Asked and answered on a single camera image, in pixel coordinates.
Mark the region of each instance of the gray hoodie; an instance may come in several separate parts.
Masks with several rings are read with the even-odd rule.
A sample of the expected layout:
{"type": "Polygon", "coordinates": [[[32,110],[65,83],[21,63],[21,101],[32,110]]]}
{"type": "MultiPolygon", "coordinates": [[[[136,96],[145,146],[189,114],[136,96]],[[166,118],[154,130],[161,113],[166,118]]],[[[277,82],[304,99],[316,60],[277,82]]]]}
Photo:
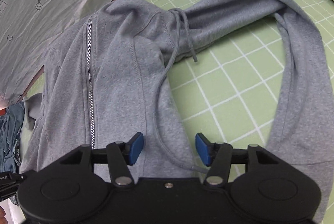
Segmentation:
{"type": "MultiPolygon", "coordinates": [[[[116,0],[72,25],[45,51],[41,113],[20,171],[38,171],[82,144],[128,141],[136,132],[145,136],[130,167],[136,181],[202,171],[194,165],[167,71],[267,15],[276,18],[286,51],[267,149],[319,184],[320,222],[333,182],[334,100],[320,33],[293,0],[202,0],[185,11],[116,0]]],[[[110,181],[106,165],[95,173],[110,181]]]]}

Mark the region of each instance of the white grid line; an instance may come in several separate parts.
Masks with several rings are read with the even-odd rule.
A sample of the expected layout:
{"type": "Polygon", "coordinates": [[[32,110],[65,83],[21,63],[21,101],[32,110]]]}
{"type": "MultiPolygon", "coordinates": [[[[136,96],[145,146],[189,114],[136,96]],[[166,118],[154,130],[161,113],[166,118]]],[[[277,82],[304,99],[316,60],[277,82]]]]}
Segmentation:
{"type": "Polygon", "coordinates": [[[325,46],[325,47],[327,46],[328,48],[330,48],[328,45],[331,44],[333,41],[334,41],[334,38],[331,39],[329,42],[325,43],[324,46],[325,46]]]}
{"type": "Polygon", "coordinates": [[[324,3],[324,2],[326,2],[326,1],[328,1],[328,0],[323,0],[323,1],[319,2],[319,3],[315,3],[315,4],[311,4],[311,5],[307,5],[307,6],[304,6],[304,7],[301,7],[301,8],[302,8],[302,9],[305,9],[305,8],[308,8],[308,7],[311,7],[311,6],[320,5],[321,3],[324,3]]]}
{"type": "MultiPolygon", "coordinates": [[[[302,0],[303,2],[305,2],[304,0],[302,0]]],[[[312,0],[313,2],[315,2],[314,0],[312,0]]],[[[329,1],[329,0],[326,0],[326,1],[329,1]]],[[[306,3],[306,2],[305,2],[306,3]]],[[[322,6],[321,6],[321,3],[318,3],[318,5],[320,5],[320,7],[321,8],[323,8],[322,6]]],[[[323,8],[325,11],[327,11],[327,13],[328,14],[330,14],[330,12],[328,12],[328,10],[327,9],[325,9],[325,8],[323,8]]],[[[320,15],[322,15],[321,13],[320,13],[320,15]]],[[[324,17],[324,15],[322,15],[323,17],[324,17]]]]}
{"type": "Polygon", "coordinates": [[[334,75],[334,71],[331,69],[330,66],[328,66],[328,69],[329,69],[329,71],[332,73],[331,76],[334,75]]]}
{"type": "Polygon", "coordinates": [[[263,138],[263,136],[262,136],[262,133],[261,133],[260,129],[258,128],[258,125],[257,125],[257,123],[256,123],[256,121],[255,121],[255,119],[254,119],[254,117],[253,117],[253,115],[252,115],[252,113],[251,113],[250,110],[248,109],[248,106],[246,105],[245,101],[244,101],[243,98],[241,97],[240,92],[238,91],[238,89],[237,89],[236,86],[234,85],[232,79],[229,77],[228,73],[227,73],[227,72],[225,71],[225,69],[222,67],[222,65],[220,64],[219,60],[216,58],[216,56],[214,55],[214,53],[213,53],[211,50],[210,50],[210,54],[213,56],[213,59],[220,65],[221,70],[224,72],[224,74],[226,75],[228,81],[231,83],[231,85],[232,85],[233,89],[235,90],[235,92],[236,92],[236,94],[237,94],[239,100],[240,100],[241,103],[243,104],[243,107],[245,108],[245,110],[246,110],[248,116],[250,117],[251,121],[253,122],[253,124],[254,124],[254,126],[255,126],[255,129],[256,129],[256,131],[258,132],[258,134],[259,134],[259,136],[260,136],[262,142],[264,143],[264,138],[263,138]]]}
{"type": "MultiPolygon", "coordinates": [[[[321,23],[319,23],[319,25],[321,25],[321,27],[323,29],[325,29],[327,31],[327,33],[333,37],[333,35],[326,28],[324,28],[324,26],[321,23]]],[[[330,44],[333,41],[333,39],[331,39],[327,44],[325,44],[325,46],[328,46],[328,44],[330,44]]]]}
{"type": "MultiPolygon", "coordinates": [[[[246,53],[245,55],[250,55],[250,54],[252,54],[252,53],[255,53],[255,52],[257,52],[258,50],[264,49],[266,46],[269,46],[269,45],[271,45],[271,44],[273,44],[273,43],[275,43],[275,42],[278,42],[279,40],[280,40],[280,39],[276,39],[276,40],[274,40],[274,41],[268,43],[268,44],[265,45],[265,46],[261,46],[261,47],[259,47],[259,48],[256,48],[256,49],[254,49],[254,50],[252,50],[252,51],[246,53]]],[[[239,56],[239,57],[237,57],[237,58],[234,58],[234,59],[232,59],[232,60],[230,60],[230,61],[227,61],[227,62],[223,63],[222,66],[225,66],[225,65],[227,65],[227,64],[233,63],[233,62],[238,61],[238,60],[240,60],[240,59],[242,59],[242,58],[243,58],[243,55],[241,55],[241,56],[239,56]]],[[[205,72],[205,73],[202,73],[201,75],[197,76],[197,78],[200,78],[200,77],[203,77],[203,76],[205,76],[205,75],[207,75],[207,74],[209,74],[209,73],[212,73],[213,71],[218,70],[219,68],[220,68],[219,66],[216,67],[216,68],[213,68],[212,70],[209,70],[209,71],[207,71],[207,72],[205,72]]],[[[191,79],[191,80],[189,80],[189,81],[186,81],[185,83],[183,83],[183,84],[181,84],[181,85],[178,85],[178,86],[172,88],[171,90],[174,91],[174,90],[176,90],[176,89],[178,89],[178,88],[180,88],[180,87],[183,87],[183,86],[185,86],[185,85],[187,85],[187,84],[189,84],[189,83],[191,83],[191,82],[193,82],[193,81],[194,81],[194,79],[191,79]]]]}
{"type": "Polygon", "coordinates": [[[276,62],[281,66],[282,69],[284,69],[284,65],[279,61],[279,59],[276,57],[276,55],[273,54],[273,52],[263,43],[263,41],[255,34],[253,31],[251,31],[249,28],[247,28],[250,33],[258,39],[258,41],[262,44],[262,46],[273,56],[273,58],[276,60],[276,62]]]}
{"type": "MultiPolygon", "coordinates": [[[[274,75],[272,75],[272,76],[270,76],[270,77],[268,77],[268,78],[266,78],[265,81],[269,81],[270,79],[272,79],[272,78],[274,78],[274,77],[280,75],[281,73],[283,73],[283,70],[282,70],[282,71],[279,71],[279,72],[277,72],[277,73],[275,73],[274,75]]],[[[245,92],[247,92],[247,91],[250,91],[251,89],[253,89],[253,88],[257,87],[257,86],[262,85],[262,84],[263,84],[263,81],[261,81],[261,82],[255,84],[255,85],[252,85],[252,86],[250,86],[250,87],[248,87],[248,88],[245,88],[244,90],[240,91],[239,94],[241,95],[241,94],[243,94],[243,93],[245,93],[245,92]]],[[[224,103],[226,103],[226,102],[231,101],[231,100],[234,99],[234,98],[237,98],[237,96],[238,96],[238,95],[235,94],[235,95],[233,95],[233,96],[231,96],[231,97],[229,97],[229,98],[227,98],[227,99],[225,99],[225,100],[223,100],[223,101],[220,101],[220,102],[218,102],[218,103],[212,105],[211,107],[212,107],[212,108],[215,108],[215,107],[217,107],[217,106],[220,106],[221,104],[224,104],[224,103]]],[[[194,117],[197,117],[197,116],[199,116],[199,115],[201,115],[201,114],[203,114],[203,113],[205,113],[205,112],[208,112],[208,111],[209,111],[209,108],[204,109],[204,110],[202,110],[202,111],[200,111],[200,112],[198,112],[198,113],[196,113],[196,114],[191,115],[190,117],[187,117],[187,118],[183,119],[182,122],[188,121],[188,120],[190,120],[190,119],[192,119],[192,118],[194,118],[194,117]]]]}
{"type": "MultiPolygon", "coordinates": [[[[333,54],[334,54],[334,51],[332,50],[332,48],[329,46],[329,44],[330,43],[332,43],[334,41],[334,38],[331,40],[331,41],[329,41],[327,44],[325,44],[325,46],[324,46],[324,48],[328,48],[333,54]]],[[[330,68],[330,66],[329,65],[327,65],[328,66],[328,69],[332,72],[332,74],[333,74],[333,76],[331,76],[331,79],[334,77],[334,71],[330,68]]]]}
{"type": "Polygon", "coordinates": [[[333,15],[331,15],[331,16],[329,16],[329,17],[326,17],[326,18],[324,18],[324,19],[322,19],[322,20],[320,20],[320,21],[316,21],[316,22],[314,22],[314,23],[320,23],[320,22],[323,22],[324,20],[327,20],[327,19],[329,19],[329,18],[332,18],[334,16],[334,14],[333,15]]]}
{"type": "Polygon", "coordinates": [[[252,67],[252,69],[256,72],[256,74],[258,75],[258,77],[261,79],[261,81],[263,82],[263,84],[266,86],[266,88],[268,89],[269,93],[271,94],[271,96],[273,97],[274,101],[277,103],[277,98],[275,96],[275,94],[272,92],[272,90],[270,89],[270,87],[268,86],[268,84],[264,81],[264,79],[262,78],[261,74],[258,72],[258,70],[255,68],[255,66],[253,65],[253,63],[249,60],[249,58],[243,53],[243,51],[239,48],[239,46],[234,42],[234,40],[232,38],[229,37],[229,39],[232,41],[233,45],[238,49],[238,51],[243,55],[243,57],[246,59],[246,61],[250,64],[250,66],[252,67]]]}
{"type": "Polygon", "coordinates": [[[264,24],[269,26],[271,30],[273,30],[277,35],[279,35],[279,37],[280,37],[279,40],[282,39],[281,34],[278,31],[276,31],[271,25],[269,25],[267,22],[264,22],[264,24]]]}
{"type": "Polygon", "coordinates": [[[326,211],[327,211],[329,208],[331,208],[332,206],[334,206],[334,202],[333,202],[330,206],[327,207],[326,211]]]}
{"type": "MultiPolygon", "coordinates": [[[[322,17],[324,17],[324,19],[323,20],[326,20],[327,18],[324,16],[324,15],[322,15],[320,12],[319,12],[319,14],[322,16],[322,17]]],[[[332,34],[320,23],[320,22],[322,22],[323,20],[321,20],[321,21],[314,21],[314,23],[316,23],[316,24],[319,24],[319,25],[321,25],[322,26],[322,28],[323,29],[325,29],[331,36],[332,36],[332,34]]]]}
{"type": "Polygon", "coordinates": [[[218,131],[219,131],[220,135],[221,135],[222,138],[223,138],[223,141],[226,142],[226,137],[225,137],[225,135],[224,135],[224,133],[223,133],[223,130],[222,130],[222,128],[221,128],[221,126],[220,126],[220,124],[219,124],[219,122],[218,122],[218,120],[217,120],[216,114],[215,114],[215,113],[213,112],[213,110],[212,110],[212,107],[211,107],[211,105],[210,105],[210,103],[209,103],[209,100],[207,99],[207,97],[206,97],[206,95],[205,95],[205,93],[204,93],[204,91],[203,91],[203,89],[202,89],[201,84],[198,82],[197,77],[195,76],[195,73],[194,73],[193,69],[190,67],[188,61],[186,61],[186,64],[187,64],[187,66],[188,66],[188,68],[189,68],[191,74],[193,75],[193,77],[194,77],[194,79],[195,79],[195,82],[196,82],[196,84],[197,84],[199,90],[201,91],[201,94],[202,94],[202,96],[203,96],[203,98],[204,98],[205,103],[206,103],[207,106],[209,107],[210,113],[211,113],[211,115],[212,115],[212,117],[213,117],[214,122],[216,123],[216,126],[217,126],[217,128],[218,128],[218,131]]]}
{"type": "MultiPolygon", "coordinates": [[[[265,123],[262,124],[262,125],[260,125],[259,128],[261,129],[262,127],[267,126],[267,125],[269,125],[269,124],[272,123],[272,122],[273,122],[273,119],[272,119],[272,120],[269,120],[269,121],[267,121],[267,122],[265,122],[265,123]]],[[[229,142],[229,144],[233,145],[233,143],[235,143],[235,142],[237,142],[237,141],[239,141],[239,140],[241,140],[241,139],[243,139],[243,138],[245,138],[245,137],[247,137],[247,136],[250,136],[251,134],[253,134],[253,133],[255,133],[255,132],[256,132],[256,129],[253,129],[253,130],[251,130],[251,131],[249,131],[249,132],[247,132],[247,133],[241,135],[240,137],[237,137],[237,138],[233,139],[232,141],[229,142]]]]}
{"type": "Polygon", "coordinates": [[[237,165],[234,165],[235,171],[237,172],[237,175],[240,176],[241,172],[239,170],[239,168],[237,167],[237,165]]]}

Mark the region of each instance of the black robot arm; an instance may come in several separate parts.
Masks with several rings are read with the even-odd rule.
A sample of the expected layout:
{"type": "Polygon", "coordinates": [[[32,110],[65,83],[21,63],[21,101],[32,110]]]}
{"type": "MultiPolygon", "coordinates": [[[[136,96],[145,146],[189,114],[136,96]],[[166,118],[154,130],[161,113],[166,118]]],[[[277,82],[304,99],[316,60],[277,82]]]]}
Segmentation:
{"type": "Polygon", "coordinates": [[[39,172],[8,172],[1,197],[18,187],[25,224],[314,224],[321,199],[317,184],[260,146],[233,149],[198,133],[197,152],[211,167],[203,183],[141,177],[135,184],[127,166],[143,144],[143,134],[136,133],[105,149],[80,146],[39,172]],[[93,173],[94,164],[108,165],[111,182],[93,173]],[[228,182],[231,164],[245,164],[246,173],[228,182]]]}

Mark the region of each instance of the blue gripper pad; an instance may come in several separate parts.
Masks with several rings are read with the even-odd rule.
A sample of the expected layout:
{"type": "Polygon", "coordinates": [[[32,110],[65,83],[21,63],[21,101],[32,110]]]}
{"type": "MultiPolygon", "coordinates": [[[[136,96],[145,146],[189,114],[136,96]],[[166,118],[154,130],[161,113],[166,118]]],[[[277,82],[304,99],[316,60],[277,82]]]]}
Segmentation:
{"type": "Polygon", "coordinates": [[[144,135],[141,132],[136,133],[134,137],[129,141],[129,143],[131,143],[129,152],[129,165],[132,166],[136,163],[144,147],[144,135]]]}
{"type": "Polygon", "coordinates": [[[201,136],[204,137],[202,133],[198,133],[195,136],[196,150],[199,156],[201,157],[203,164],[209,167],[211,166],[211,162],[212,162],[211,155],[210,155],[210,147],[208,146],[209,144],[207,144],[208,140],[205,137],[204,138],[206,140],[202,139],[201,136]]]}

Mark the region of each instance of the hoodie drawstring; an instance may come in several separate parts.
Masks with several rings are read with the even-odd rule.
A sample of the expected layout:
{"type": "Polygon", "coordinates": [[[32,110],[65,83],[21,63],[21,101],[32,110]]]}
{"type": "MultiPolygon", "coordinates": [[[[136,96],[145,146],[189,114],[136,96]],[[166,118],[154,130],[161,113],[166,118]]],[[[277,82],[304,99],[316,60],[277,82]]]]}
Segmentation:
{"type": "Polygon", "coordinates": [[[168,147],[163,143],[160,133],[159,133],[159,129],[157,126],[157,106],[158,106],[158,100],[159,100],[159,92],[160,92],[160,88],[162,83],[164,82],[164,80],[167,77],[167,73],[170,70],[170,68],[172,67],[172,65],[175,62],[176,56],[177,56],[177,52],[180,46],[180,32],[181,32],[181,25],[180,25],[180,16],[179,14],[181,14],[182,18],[183,18],[183,22],[184,22],[184,28],[185,28],[185,32],[186,32],[186,37],[187,37],[187,42],[188,45],[190,47],[190,52],[191,55],[193,56],[193,59],[195,62],[197,62],[197,57],[196,57],[196,53],[191,41],[191,38],[189,36],[189,24],[188,24],[188,18],[187,15],[185,14],[185,12],[180,9],[180,8],[174,8],[174,9],[170,9],[169,12],[171,12],[176,19],[176,44],[173,50],[173,53],[168,61],[168,64],[164,70],[164,72],[162,73],[161,78],[159,79],[155,89],[154,89],[154,93],[153,93],[153,125],[154,125],[154,135],[158,141],[159,146],[161,147],[161,149],[163,150],[163,152],[167,155],[167,157],[169,158],[169,160],[171,161],[171,163],[173,163],[174,165],[182,168],[182,169],[186,169],[186,170],[192,170],[192,171],[198,171],[201,173],[207,173],[208,170],[202,167],[198,167],[192,163],[187,163],[187,162],[183,162],[180,159],[177,159],[173,153],[168,149],[168,147]]]}

